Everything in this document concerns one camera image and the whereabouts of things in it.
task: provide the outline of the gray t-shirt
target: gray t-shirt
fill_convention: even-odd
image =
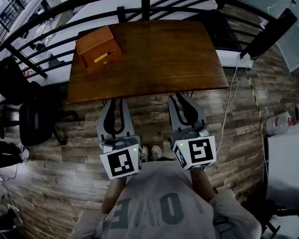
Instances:
[[[115,207],[99,222],[98,239],[259,239],[260,223],[230,190],[207,203],[177,161],[143,163]]]

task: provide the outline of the wooden box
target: wooden box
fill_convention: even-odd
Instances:
[[[100,70],[104,65],[118,61],[122,56],[122,51],[108,26],[83,36],[76,41],[76,49],[81,62],[88,73]],[[94,61],[104,54],[112,52],[97,63]]]

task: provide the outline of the wooden floor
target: wooden floor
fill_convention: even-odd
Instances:
[[[233,71],[225,71],[228,83]],[[236,94],[224,130],[222,147],[215,165],[206,173],[218,190],[232,189],[237,199],[244,193],[255,193],[263,179],[261,130],[255,101],[245,72],[238,72]],[[255,87],[263,120],[284,112],[299,102],[299,75],[291,75],[276,46],[272,47],[248,72]],[[218,143],[229,89],[195,92],[192,96],[205,108],[210,133]],[[172,156],[167,139],[171,134],[167,111],[168,95],[127,98],[135,132],[149,148],[157,144],[164,156]],[[67,106],[79,118],[57,124],[68,139],[60,146],[53,137],[30,148],[30,159],[21,164],[14,180],[5,182],[15,205],[21,210],[25,226],[20,231],[28,238],[65,239],[71,233],[80,213],[100,210],[109,185],[99,155],[96,123],[102,102]],[[18,128],[10,128],[7,136],[18,137]],[[13,177],[16,166],[0,169]],[[6,189],[0,185],[0,198]],[[6,212],[7,197],[0,201]]]

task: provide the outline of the black chair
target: black chair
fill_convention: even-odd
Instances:
[[[63,112],[55,89],[41,87],[36,82],[29,83],[17,63],[10,57],[0,61],[0,94],[12,105],[21,105],[19,121],[0,121],[0,136],[4,138],[4,128],[19,125],[20,140],[25,146],[37,145],[49,140],[54,134],[61,145],[66,144],[55,128],[60,119],[72,116],[75,111]]]

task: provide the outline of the table top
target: table top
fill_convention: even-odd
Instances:
[[[88,74],[75,51],[67,103],[228,87],[201,22],[150,20],[109,28],[122,58]],[[79,38],[94,30],[80,32]]]

